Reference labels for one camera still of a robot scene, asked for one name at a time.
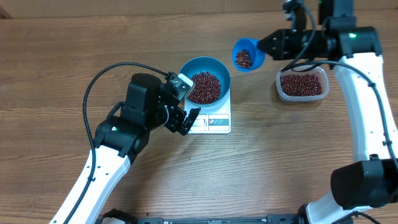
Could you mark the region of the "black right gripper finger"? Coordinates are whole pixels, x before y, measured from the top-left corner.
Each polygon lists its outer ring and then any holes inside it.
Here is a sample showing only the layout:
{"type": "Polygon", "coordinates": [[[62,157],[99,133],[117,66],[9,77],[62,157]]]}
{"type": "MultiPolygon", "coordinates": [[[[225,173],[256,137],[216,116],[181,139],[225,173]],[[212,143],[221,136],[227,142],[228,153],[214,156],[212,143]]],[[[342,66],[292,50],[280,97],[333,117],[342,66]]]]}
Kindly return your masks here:
{"type": "Polygon", "coordinates": [[[275,46],[275,44],[277,44],[281,40],[282,33],[283,33],[282,29],[278,29],[278,30],[274,31],[267,37],[261,39],[258,42],[257,46],[258,47],[273,47],[273,46],[275,46]]]}
{"type": "Polygon", "coordinates": [[[257,48],[269,55],[273,60],[283,60],[283,51],[280,47],[258,45],[257,48]]]}

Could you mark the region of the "blue plastic scoop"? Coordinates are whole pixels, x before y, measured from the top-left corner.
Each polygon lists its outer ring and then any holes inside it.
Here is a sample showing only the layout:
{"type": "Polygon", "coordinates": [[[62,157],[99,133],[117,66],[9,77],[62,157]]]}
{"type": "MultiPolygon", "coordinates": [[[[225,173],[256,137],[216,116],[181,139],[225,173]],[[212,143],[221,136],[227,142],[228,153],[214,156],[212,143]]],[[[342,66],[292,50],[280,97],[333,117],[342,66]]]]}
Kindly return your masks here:
{"type": "Polygon", "coordinates": [[[257,48],[258,44],[257,39],[251,39],[251,38],[240,38],[238,41],[235,43],[232,54],[231,54],[231,59],[233,62],[233,65],[235,68],[241,72],[251,72],[253,70],[258,69],[265,61],[266,55],[264,52],[260,51],[257,48]],[[239,50],[248,50],[249,54],[251,56],[252,60],[252,67],[251,68],[239,68],[236,63],[235,63],[235,58],[236,54],[239,50]]]}

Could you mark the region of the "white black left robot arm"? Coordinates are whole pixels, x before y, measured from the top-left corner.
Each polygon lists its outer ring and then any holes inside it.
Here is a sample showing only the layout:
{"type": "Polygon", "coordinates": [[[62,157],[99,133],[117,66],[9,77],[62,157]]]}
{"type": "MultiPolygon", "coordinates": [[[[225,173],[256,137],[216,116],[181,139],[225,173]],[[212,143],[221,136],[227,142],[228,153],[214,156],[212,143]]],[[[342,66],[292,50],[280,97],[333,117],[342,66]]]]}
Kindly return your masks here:
{"type": "Polygon", "coordinates": [[[98,125],[86,164],[52,218],[52,223],[94,223],[109,195],[159,126],[186,135],[200,110],[186,112],[179,103],[195,83],[170,72],[166,81],[147,73],[132,76],[125,101],[117,103],[98,125]]]}

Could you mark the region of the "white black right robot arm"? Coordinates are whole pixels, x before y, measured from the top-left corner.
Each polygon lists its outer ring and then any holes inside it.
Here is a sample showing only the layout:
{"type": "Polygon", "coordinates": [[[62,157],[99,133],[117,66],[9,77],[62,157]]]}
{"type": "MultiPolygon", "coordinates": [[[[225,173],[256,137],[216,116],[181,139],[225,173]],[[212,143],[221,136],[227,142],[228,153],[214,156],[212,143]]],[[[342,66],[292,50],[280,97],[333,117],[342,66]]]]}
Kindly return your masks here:
{"type": "Polygon", "coordinates": [[[292,23],[263,38],[257,48],[287,71],[327,64],[343,92],[353,135],[353,159],[333,171],[330,191],[302,205],[294,223],[351,223],[372,208],[397,202],[397,126],[384,79],[382,47],[375,28],[359,27],[352,1],[320,1],[316,21],[302,1],[286,1],[292,23]],[[306,23],[321,29],[307,29],[306,23]]]}

